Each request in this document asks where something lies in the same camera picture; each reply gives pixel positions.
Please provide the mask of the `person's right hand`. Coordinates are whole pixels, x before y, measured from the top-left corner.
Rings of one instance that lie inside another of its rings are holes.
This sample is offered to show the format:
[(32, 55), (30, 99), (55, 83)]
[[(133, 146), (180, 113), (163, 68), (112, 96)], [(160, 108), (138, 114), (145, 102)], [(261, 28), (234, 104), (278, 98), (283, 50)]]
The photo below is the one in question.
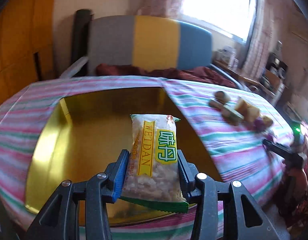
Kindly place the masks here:
[(308, 188), (307, 176), (304, 169), (293, 167), (288, 171), (288, 175), (295, 178), (293, 196), (295, 198), (301, 198), (303, 195), (305, 195)]

